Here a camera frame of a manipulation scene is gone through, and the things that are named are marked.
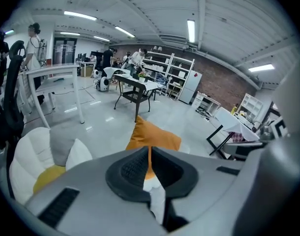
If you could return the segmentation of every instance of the brick wall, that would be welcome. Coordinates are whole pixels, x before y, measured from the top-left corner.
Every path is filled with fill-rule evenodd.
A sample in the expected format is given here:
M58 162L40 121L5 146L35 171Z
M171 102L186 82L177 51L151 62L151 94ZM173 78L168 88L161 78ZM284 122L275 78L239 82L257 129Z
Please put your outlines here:
M152 47L148 45L118 45L114 46L118 50L115 56L122 59L127 51L130 51L132 55L139 48L146 48L150 51ZM162 52L169 55L174 53L175 56L184 59L195 59L193 70L202 74L197 90L211 96L227 110L231 110L236 103L240 104L245 93L253 96L256 93L256 89L248 82L233 71L212 60L168 47L163 47Z

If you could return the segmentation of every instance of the office chair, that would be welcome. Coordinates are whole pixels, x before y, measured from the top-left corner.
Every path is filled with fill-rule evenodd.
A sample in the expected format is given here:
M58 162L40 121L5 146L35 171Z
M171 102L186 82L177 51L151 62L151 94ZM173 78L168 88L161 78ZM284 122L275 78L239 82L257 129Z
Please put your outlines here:
M17 41L9 51L11 62L7 73L3 109L0 109L0 149L6 146L7 141L12 145L16 144L24 127L23 115L17 105L18 92L15 92L21 63L26 56L25 49L24 56L17 54L21 49L24 49L24 42Z

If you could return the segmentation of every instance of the doorway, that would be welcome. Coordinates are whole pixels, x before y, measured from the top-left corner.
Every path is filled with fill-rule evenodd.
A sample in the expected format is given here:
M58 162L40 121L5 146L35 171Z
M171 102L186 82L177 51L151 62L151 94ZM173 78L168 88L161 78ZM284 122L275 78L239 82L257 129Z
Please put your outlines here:
M76 38L55 38L53 49L53 64L75 62Z

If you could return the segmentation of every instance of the white floor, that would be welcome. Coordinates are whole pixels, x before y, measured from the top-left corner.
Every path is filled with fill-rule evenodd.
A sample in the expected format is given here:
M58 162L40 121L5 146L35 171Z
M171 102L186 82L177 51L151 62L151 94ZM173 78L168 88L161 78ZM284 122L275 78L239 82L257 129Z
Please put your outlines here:
M80 124L74 93L55 92L64 94L55 96L54 110L51 109L47 96L42 104L48 124L52 129L80 139L93 157L124 150L135 126L136 105L121 97L114 110L115 102L119 97L119 88L115 90L115 86L110 86L108 92L100 92L94 88L93 79L83 77L78 79L85 123ZM35 107L30 115L24 114L26 125L23 135L36 127L44 126ZM148 103L145 101L140 104L139 115L159 128L180 136L183 152L209 156L212 151L206 138L216 128L195 112L190 105L157 94L156 101L151 98L151 112L148 112ZM227 135L225 132L218 133L212 141L217 145L225 135Z

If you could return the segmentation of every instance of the black vent grille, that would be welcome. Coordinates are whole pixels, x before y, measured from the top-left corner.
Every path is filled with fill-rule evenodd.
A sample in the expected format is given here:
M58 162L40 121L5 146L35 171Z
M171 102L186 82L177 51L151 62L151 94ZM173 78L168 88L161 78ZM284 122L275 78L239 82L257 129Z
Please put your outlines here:
M38 218L50 227L55 228L78 194L78 190L70 188L63 189Z

